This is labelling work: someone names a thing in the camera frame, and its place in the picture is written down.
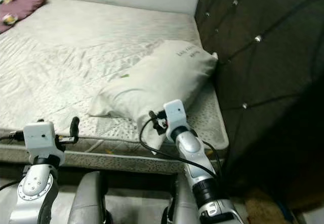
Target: mattress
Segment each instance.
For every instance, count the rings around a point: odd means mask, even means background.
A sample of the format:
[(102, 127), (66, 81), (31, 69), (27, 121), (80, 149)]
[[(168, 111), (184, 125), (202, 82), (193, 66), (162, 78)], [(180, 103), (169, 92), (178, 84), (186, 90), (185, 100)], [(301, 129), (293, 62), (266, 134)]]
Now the mattress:
[[(194, 18), (186, 14), (48, 0), (0, 35), (1, 132), (44, 119), (67, 135), (71, 119), (78, 116), (84, 139), (69, 147), (71, 152), (152, 156), (138, 144), (135, 122), (89, 117), (87, 110), (100, 88), (123, 76), (163, 39), (201, 46)], [(188, 121), (216, 149), (228, 146), (211, 83), (188, 110)], [(174, 146), (165, 143), (163, 148)]]

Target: tufted headboard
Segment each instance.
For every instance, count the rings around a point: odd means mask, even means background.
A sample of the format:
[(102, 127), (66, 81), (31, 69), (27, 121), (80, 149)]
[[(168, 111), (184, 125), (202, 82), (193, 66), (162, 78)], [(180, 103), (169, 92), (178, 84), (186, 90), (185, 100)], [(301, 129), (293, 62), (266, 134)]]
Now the tufted headboard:
[(294, 105), (324, 69), (324, 0), (199, 0), (195, 18), (203, 47), (220, 58), (213, 81), (230, 142), (227, 172), (300, 166), (319, 144), (300, 135), (313, 134), (301, 123), (307, 114), (292, 116), (308, 110)]

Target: white pillow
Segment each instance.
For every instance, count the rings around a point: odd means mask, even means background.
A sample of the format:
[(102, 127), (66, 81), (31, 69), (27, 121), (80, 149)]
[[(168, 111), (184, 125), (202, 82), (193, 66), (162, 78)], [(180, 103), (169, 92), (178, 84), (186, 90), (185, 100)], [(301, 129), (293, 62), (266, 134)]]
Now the white pillow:
[[(188, 109), (206, 79), (216, 67), (216, 58), (193, 44), (165, 40), (153, 53), (129, 69), (127, 77), (111, 81), (94, 97), (91, 116), (120, 116), (137, 122), (138, 131), (163, 104), (180, 99)], [(159, 149), (159, 136), (149, 123), (143, 141)]]

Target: white mattress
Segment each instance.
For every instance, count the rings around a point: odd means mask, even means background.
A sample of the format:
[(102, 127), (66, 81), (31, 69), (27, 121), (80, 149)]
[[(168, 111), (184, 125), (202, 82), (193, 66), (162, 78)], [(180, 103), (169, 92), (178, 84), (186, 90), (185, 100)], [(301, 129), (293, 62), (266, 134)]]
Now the white mattress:
[[(72, 117), (78, 116), (81, 136), (126, 144), (127, 150), (127, 144), (138, 142), (133, 121), (86, 112), (100, 88), (124, 75), (161, 39), (201, 46), (189, 15), (48, 0), (0, 35), (0, 129), (21, 129), (42, 118), (52, 121), (57, 132), (68, 133)], [(188, 120), (203, 140), (218, 149), (227, 147), (211, 84), (197, 97)]]

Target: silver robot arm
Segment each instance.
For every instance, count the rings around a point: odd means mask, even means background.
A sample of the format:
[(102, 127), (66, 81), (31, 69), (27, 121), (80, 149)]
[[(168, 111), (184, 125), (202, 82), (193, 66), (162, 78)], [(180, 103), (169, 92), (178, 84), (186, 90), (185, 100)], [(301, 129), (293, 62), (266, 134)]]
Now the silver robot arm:
[[(180, 155), (215, 173), (205, 154), (203, 142), (190, 131), (186, 113), (180, 100), (164, 104), (167, 138), (176, 143)], [(185, 175), (198, 207), (201, 223), (240, 223), (241, 217), (223, 192), (221, 186), (205, 170), (185, 163)]]
[(51, 122), (32, 123), (24, 127), (23, 138), (29, 162), (33, 164), (19, 183), (17, 203), (10, 215), (9, 224), (49, 224), (52, 204), (58, 194), (57, 168), (64, 163), (62, 144), (76, 143), (79, 119), (72, 120), (70, 134), (55, 135)]

